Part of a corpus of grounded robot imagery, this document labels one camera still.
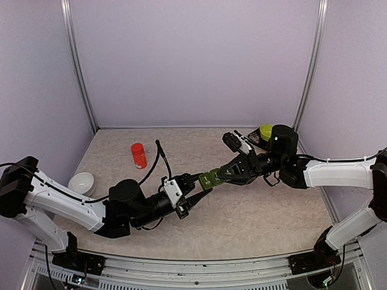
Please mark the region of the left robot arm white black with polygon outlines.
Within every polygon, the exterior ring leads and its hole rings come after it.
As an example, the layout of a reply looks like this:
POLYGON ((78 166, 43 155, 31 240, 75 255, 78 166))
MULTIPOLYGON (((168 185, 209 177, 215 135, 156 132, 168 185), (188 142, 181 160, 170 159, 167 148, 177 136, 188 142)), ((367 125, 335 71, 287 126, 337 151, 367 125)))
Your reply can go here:
POLYGON ((106 197, 93 199, 57 183, 37 164, 32 156, 1 164, 1 216, 26 225, 73 269, 85 262, 83 252, 77 249, 77 238, 59 228, 47 212, 69 219, 98 236, 118 239, 129 236, 132 229, 149 231, 149 224, 160 224, 172 213, 184 219, 210 193, 207 189, 191 195, 199 176, 185 173, 163 178, 156 194, 148 198, 139 182, 124 179, 111 187, 106 197))

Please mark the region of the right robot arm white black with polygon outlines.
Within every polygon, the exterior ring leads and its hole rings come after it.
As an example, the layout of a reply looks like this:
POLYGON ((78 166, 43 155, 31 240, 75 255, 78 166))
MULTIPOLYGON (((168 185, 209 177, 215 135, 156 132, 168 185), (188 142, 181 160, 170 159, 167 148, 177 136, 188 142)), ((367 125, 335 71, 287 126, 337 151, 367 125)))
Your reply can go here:
POLYGON ((319 159, 297 153, 298 134, 289 126, 271 129, 267 151, 257 154, 239 132, 223 135, 224 144, 237 156, 221 166, 217 177, 235 185, 250 184, 258 177, 278 172, 278 180, 293 189, 357 187, 372 191, 367 204, 327 229, 314 245, 309 262, 322 268, 333 251, 386 221, 386 150, 358 159, 319 159))

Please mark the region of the green weekly pill organizer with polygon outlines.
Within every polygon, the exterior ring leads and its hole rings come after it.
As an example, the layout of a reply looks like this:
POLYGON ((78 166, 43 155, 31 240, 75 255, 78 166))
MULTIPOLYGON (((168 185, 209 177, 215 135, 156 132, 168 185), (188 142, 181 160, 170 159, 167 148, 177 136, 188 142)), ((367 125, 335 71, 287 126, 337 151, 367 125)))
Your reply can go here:
POLYGON ((215 168, 210 170, 209 172, 204 172, 199 175, 198 180, 203 190, 209 190, 225 183, 223 179, 220 179, 218 177, 217 175, 218 171, 219 171, 219 168, 215 168))

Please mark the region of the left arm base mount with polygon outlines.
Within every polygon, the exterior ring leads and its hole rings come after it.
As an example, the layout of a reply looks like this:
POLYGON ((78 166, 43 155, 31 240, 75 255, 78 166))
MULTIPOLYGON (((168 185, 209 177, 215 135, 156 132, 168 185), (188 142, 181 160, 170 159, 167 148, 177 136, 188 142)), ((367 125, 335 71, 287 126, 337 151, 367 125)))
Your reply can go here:
POLYGON ((102 275, 105 266, 105 258, 100 255, 89 254, 78 251, 75 254, 54 254, 52 263, 66 269, 82 272, 84 274, 102 275))

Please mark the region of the orange pill bottle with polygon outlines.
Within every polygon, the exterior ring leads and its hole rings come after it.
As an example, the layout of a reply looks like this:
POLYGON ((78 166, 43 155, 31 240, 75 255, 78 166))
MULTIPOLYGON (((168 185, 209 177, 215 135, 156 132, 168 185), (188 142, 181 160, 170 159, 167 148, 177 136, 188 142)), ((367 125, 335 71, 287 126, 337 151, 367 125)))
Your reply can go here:
POLYGON ((131 152, 136 168, 145 169, 148 162, 146 160, 145 149, 142 143, 134 143, 131 146, 131 152))

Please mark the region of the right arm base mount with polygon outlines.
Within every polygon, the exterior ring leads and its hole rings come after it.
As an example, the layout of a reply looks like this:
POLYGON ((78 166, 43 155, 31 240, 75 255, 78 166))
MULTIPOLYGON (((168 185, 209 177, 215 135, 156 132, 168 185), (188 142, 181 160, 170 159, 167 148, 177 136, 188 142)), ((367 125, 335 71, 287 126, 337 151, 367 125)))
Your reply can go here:
POLYGON ((293 275, 317 271, 338 265, 341 258, 337 251, 313 250, 302 254, 291 255, 288 258, 293 275))

